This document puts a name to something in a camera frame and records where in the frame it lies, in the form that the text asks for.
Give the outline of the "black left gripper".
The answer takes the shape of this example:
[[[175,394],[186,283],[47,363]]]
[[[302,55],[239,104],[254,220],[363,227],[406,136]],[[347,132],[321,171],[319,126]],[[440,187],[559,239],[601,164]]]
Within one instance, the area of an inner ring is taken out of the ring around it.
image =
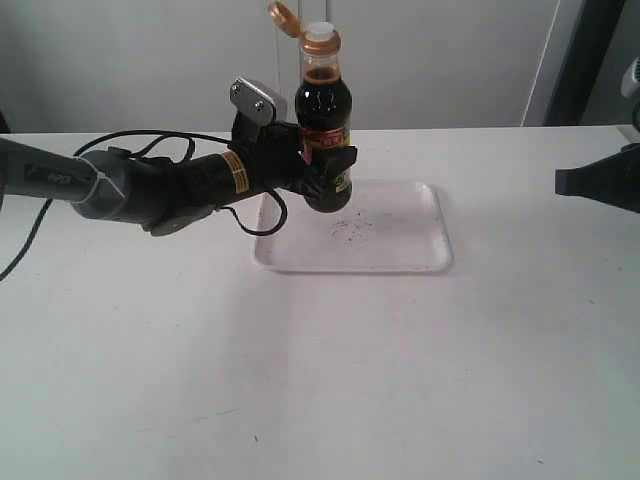
[[[355,146],[315,148],[308,165],[301,155],[297,124],[259,127],[249,119],[235,119],[230,147],[245,167],[251,193],[280,188],[309,200],[351,199]]]

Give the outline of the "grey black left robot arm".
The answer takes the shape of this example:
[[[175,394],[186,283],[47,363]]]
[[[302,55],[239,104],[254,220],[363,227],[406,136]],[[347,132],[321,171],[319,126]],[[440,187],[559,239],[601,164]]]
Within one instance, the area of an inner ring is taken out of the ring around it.
[[[302,156],[293,123],[259,126],[237,115],[226,151],[174,162],[98,149],[92,141],[62,156],[13,140],[1,141],[1,194],[66,201],[84,218],[136,224],[154,237],[173,234],[233,204],[276,190],[319,200],[356,162],[354,146]]]

